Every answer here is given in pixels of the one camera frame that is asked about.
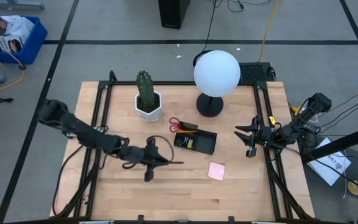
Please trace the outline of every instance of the yellow cable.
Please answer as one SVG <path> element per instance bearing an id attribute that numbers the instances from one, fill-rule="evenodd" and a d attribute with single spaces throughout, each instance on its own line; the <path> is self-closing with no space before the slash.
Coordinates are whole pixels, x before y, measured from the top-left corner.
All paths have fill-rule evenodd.
<path id="1" fill-rule="evenodd" d="M 5 51 L 1 46 L 0 46 L 0 49 L 1 49 L 3 52 L 8 53 L 14 60 L 16 60 L 17 63 L 19 63 L 19 65 L 20 65 L 21 67 L 23 67 L 23 64 L 19 61 L 19 59 L 17 59 L 15 56 L 13 56 L 10 52 Z M 24 78 L 24 70 L 22 70 L 22 75 L 20 76 L 20 78 L 19 78 L 16 82 L 11 83 L 11 84 L 9 84 L 9 85 L 7 85 L 7 86 L 4 86 L 4 87 L 0 88 L 0 91 L 5 90 L 6 88 L 9 88 L 9 87 L 11 87 L 11 86 L 13 86 L 13 85 L 18 84 L 19 82 L 22 81 L 23 78 Z"/>
<path id="2" fill-rule="evenodd" d="M 264 56 L 264 49 L 265 49 L 265 41 L 266 41 L 266 36 L 267 36 L 267 32 L 269 31 L 269 27 L 273 21 L 274 15 L 276 14 L 276 9 L 277 6 L 279 4 L 280 0 L 276 0 L 276 4 L 274 5 L 273 11 L 272 11 L 272 15 L 270 15 L 270 19 L 268 20 L 268 24 L 265 30 L 265 35 L 264 35 L 264 40 L 262 41 L 262 49 L 260 50 L 260 55 L 259 55 L 259 62 L 262 61 L 262 57 Z"/>

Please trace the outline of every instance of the wooden table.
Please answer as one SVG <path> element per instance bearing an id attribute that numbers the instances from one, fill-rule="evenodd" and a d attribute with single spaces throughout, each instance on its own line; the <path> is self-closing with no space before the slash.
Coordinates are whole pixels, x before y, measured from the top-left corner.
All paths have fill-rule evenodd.
<path id="1" fill-rule="evenodd" d="M 97 82 L 82 84 L 75 110 L 76 116 L 88 124 L 97 86 Z M 228 216 L 234 216 L 236 221 L 274 220 L 263 149 L 258 146 L 257 155 L 246 158 L 247 148 L 233 133 L 236 125 L 249 125 L 257 114 L 252 87 L 238 86 L 232 94 L 223 97 L 223 111 L 215 118 L 205 118 L 197 112 L 196 99 L 200 91 L 196 86 L 154 88 L 162 94 L 163 115 L 156 123 L 146 123 L 134 109 L 136 86 L 113 86 L 107 133 L 129 137 L 130 145 L 142 147 L 146 138 L 153 134 L 173 142 L 174 134 L 168 130 L 168 119 L 175 116 L 197 124 L 200 129 L 217 133 L 215 152 L 210 156 L 175 147 L 175 161 L 185 163 L 156 168 L 154 179 L 149 183 L 144 182 L 144 166 L 124 170 L 121 167 L 123 161 L 108 157 L 106 166 L 98 175 L 92 219 L 136 220 L 138 215 L 144 215 L 145 220 L 227 221 Z M 283 83 L 268 83 L 268 92 L 275 120 L 283 125 L 289 123 Z M 65 158 L 78 146 L 76 139 L 68 140 Z M 157 146 L 163 156 L 170 158 L 167 143 L 157 139 Z M 73 157 L 63 171 L 56 203 L 58 211 L 77 190 L 84 153 L 82 150 Z M 283 151 L 282 159 L 289 191 L 305 211 L 314 216 L 299 155 Z M 210 162 L 226 166 L 223 181 L 207 176 Z M 277 192 L 284 217 L 281 191 Z M 87 198 L 88 194 L 85 194 L 81 214 L 85 214 Z"/>

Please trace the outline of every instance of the green cactus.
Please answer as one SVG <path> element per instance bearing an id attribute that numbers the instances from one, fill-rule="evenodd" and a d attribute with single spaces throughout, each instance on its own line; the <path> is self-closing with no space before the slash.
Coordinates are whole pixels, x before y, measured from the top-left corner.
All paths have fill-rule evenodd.
<path id="1" fill-rule="evenodd" d="M 140 107 L 143 110 L 155 109 L 155 96 L 153 88 L 153 80 L 148 72 L 142 70 L 137 74 L 136 85 L 140 95 Z"/>

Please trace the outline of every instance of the black stand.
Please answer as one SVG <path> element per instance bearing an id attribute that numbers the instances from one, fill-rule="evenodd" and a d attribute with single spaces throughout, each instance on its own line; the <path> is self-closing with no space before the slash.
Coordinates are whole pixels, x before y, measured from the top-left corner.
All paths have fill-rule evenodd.
<path id="1" fill-rule="evenodd" d="M 197 98 L 197 110 L 205 117 L 215 117 L 223 109 L 223 100 L 221 97 L 207 96 L 202 93 Z"/>

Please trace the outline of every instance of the gray floor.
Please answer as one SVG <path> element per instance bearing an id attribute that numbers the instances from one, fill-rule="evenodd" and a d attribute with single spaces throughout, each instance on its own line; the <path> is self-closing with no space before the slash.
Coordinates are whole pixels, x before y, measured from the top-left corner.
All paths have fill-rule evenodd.
<path id="1" fill-rule="evenodd" d="M 358 26 L 358 1 L 346 2 Z M 72 3 L 73 0 L 49 0 L 44 2 L 44 11 L 0 9 L 0 15 L 39 16 L 48 30 L 47 39 L 59 40 Z M 262 6 L 245 5 L 244 12 L 232 13 L 224 2 L 216 9 L 210 38 L 262 39 L 273 6 L 274 1 Z M 205 39 L 211 10 L 211 1 L 192 0 L 183 27 L 174 30 L 160 26 L 157 0 L 80 0 L 67 39 Z M 356 40 L 356 36 L 337 0 L 282 0 L 268 39 Z M 0 98 L 15 99 L 11 104 L 0 104 L 0 204 L 56 48 L 57 45 L 44 45 L 35 63 L 28 66 L 24 80 L 0 92 Z M 202 48 L 197 44 L 65 45 L 47 97 L 64 101 L 73 111 L 81 82 L 105 80 L 110 70 L 115 71 L 119 80 L 134 80 L 141 69 L 149 71 L 154 80 L 192 80 L 191 62 Z M 255 62 L 260 52 L 260 45 L 225 44 L 208 48 L 230 52 L 240 62 Z M 358 45 L 266 45 L 264 61 L 274 66 L 292 105 L 300 105 L 316 92 L 324 93 L 333 105 L 338 105 L 358 92 Z M 7 75 L 8 83 L 20 76 L 13 65 L 0 64 L 0 73 Z M 319 122 L 327 123 L 343 109 L 327 114 Z M 357 130 L 358 110 L 328 133 Z M 6 222 L 48 217 L 66 142 L 58 131 L 37 126 Z M 305 172 L 317 217 L 337 222 L 357 218 L 357 200 L 343 199 L 342 192 L 330 190 L 308 168 Z"/>

